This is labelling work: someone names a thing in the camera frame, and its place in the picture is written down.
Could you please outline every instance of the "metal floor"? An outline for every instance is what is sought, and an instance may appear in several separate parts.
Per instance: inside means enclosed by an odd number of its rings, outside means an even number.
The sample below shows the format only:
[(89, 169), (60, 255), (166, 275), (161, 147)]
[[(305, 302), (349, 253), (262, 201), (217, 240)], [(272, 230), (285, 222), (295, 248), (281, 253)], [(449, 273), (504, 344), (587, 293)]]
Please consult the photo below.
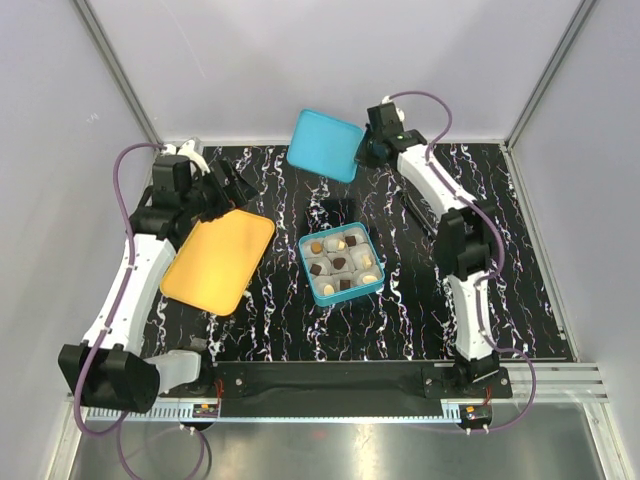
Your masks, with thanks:
[[(512, 418), (511, 405), (496, 405), (498, 425)], [(177, 480), (195, 465), (195, 438), (173, 431), (152, 439), (171, 423), (126, 423), (123, 448), (138, 451), (129, 463), (147, 480)], [(95, 428), (104, 427), (100, 422)], [(449, 433), (433, 432), (444, 429)], [(194, 478), (411, 480), (411, 479), (604, 479), (580, 405), (534, 405), (515, 428), (466, 437), (457, 427), (430, 425), (223, 424), (206, 433), (212, 451)], [(128, 479), (115, 437), (83, 438), (70, 477)]]

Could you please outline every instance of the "blue tray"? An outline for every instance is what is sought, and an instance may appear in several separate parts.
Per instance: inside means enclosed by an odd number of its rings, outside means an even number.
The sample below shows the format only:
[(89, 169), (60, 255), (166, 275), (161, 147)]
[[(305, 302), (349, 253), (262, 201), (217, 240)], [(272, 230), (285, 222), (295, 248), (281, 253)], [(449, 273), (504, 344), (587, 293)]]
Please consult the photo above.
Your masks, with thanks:
[(356, 176), (355, 156), (363, 136), (357, 125), (303, 110), (287, 150), (287, 161), (294, 167), (350, 183)]
[[(353, 227), (360, 227), (364, 231), (365, 236), (367, 237), (367, 242), (373, 251), (373, 255), (376, 257), (376, 265), (382, 272), (382, 278), (376, 282), (369, 283), (368, 285), (359, 285), (357, 287), (350, 288), (349, 290), (345, 290), (344, 292), (337, 292), (333, 295), (320, 295), (316, 292), (315, 286), (313, 285), (313, 276), (311, 272), (309, 272), (309, 266), (307, 265), (307, 260), (304, 258), (304, 253), (302, 251), (302, 245), (307, 241), (313, 238), (324, 238), (328, 235), (343, 232)], [(367, 232), (367, 228), (360, 222), (350, 223), (348, 225), (342, 225), (341, 227), (331, 228), (329, 230), (323, 230), (318, 233), (311, 233), (309, 235), (305, 235), (298, 241), (298, 251), (300, 252), (300, 257), (302, 258), (302, 264), (304, 265), (304, 271), (307, 274), (307, 280), (309, 281), (309, 287), (311, 287), (311, 292), (313, 293), (313, 299), (316, 302), (316, 305), (320, 307), (328, 307), (329, 305), (333, 305), (335, 303), (344, 302), (346, 300), (351, 300), (352, 298), (361, 297), (362, 295), (367, 295), (369, 293), (373, 293), (384, 286), (385, 273), (382, 268), (382, 264), (380, 263), (380, 259), (378, 258), (378, 254), (376, 253), (375, 248), (373, 248), (373, 244), (371, 243), (371, 238), (369, 238), (369, 233)]]

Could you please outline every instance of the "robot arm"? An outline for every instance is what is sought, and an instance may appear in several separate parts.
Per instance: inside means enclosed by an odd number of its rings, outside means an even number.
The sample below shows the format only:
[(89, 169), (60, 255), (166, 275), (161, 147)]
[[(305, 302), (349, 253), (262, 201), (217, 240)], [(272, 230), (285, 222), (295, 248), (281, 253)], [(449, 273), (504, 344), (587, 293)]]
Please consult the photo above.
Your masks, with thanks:
[(451, 285), (457, 318), (453, 381), (461, 388), (488, 382), (499, 370), (499, 359), (478, 328), (482, 324), (485, 332), (491, 332), (487, 282), (476, 282), (489, 271), (495, 246), (482, 219), (460, 198), (479, 206), (489, 217), (494, 207), (465, 191), (433, 153), (425, 158), (426, 140), (416, 130), (404, 130), (403, 114), (393, 103), (372, 107), (368, 115), (357, 161), (368, 167), (390, 164), (416, 187), (440, 219), (434, 257), (440, 274)]
[(221, 185), (196, 148), (194, 139), (180, 149), (167, 145), (155, 159), (152, 185), (130, 217), (136, 252), (133, 266), (127, 243), (98, 317), (80, 345), (64, 345), (60, 351), (58, 364), (74, 391), (89, 350), (117, 301), (125, 272), (132, 269), (113, 323), (84, 382), (82, 405), (145, 413), (160, 392), (198, 379), (198, 352), (173, 350), (145, 360), (139, 357), (147, 316), (162, 277), (196, 222), (211, 221), (246, 205), (257, 191), (224, 160), (220, 166), (226, 181)]

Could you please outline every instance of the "white wall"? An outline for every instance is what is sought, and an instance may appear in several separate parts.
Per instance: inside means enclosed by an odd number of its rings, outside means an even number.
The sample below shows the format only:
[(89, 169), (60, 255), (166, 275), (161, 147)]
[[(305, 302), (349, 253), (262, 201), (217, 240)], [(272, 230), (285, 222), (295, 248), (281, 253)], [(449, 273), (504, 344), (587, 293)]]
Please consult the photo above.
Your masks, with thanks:
[(599, 2), (516, 146), (583, 360), (640, 471), (640, 3)]
[[(167, 139), (289, 140), (302, 108), (364, 125), (399, 90), (449, 138), (509, 134), (579, 0), (91, 0)], [(433, 135), (445, 117), (403, 100)]]
[[(143, 137), (71, 2), (3, 5), (0, 65), (0, 476), (31, 480), (68, 392), (60, 347), (81, 340), (122, 254), (112, 162)], [(131, 157), (135, 200), (151, 156)]]

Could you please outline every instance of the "table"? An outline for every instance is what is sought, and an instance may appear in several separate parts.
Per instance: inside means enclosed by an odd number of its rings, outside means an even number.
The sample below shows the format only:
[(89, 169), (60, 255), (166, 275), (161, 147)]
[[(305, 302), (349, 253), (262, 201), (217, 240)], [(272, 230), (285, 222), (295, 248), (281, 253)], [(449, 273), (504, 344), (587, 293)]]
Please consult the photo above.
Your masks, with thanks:
[[(417, 360), (453, 357), (451, 289), (432, 260), (433, 237), (405, 209), (411, 185), (390, 168), (359, 167), (341, 184), (286, 161), (286, 146), (208, 147), (211, 165), (231, 160), (260, 191), (249, 211), (274, 220), (271, 246), (236, 312), (219, 317), (158, 293), (143, 357), (208, 339), (214, 361)], [(500, 346), (536, 359), (571, 359), (554, 317), (499, 144), (442, 144), (435, 154), (477, 198), (497, 206), (505, 269), (490, 283), (492, 332)], [(424, 213), (429, 214), (428, 207)], [(313, 302), (297, 248), (310, 232), (354, 221), (367, 225), (385, 264), (384, 291), (333, 307)]]

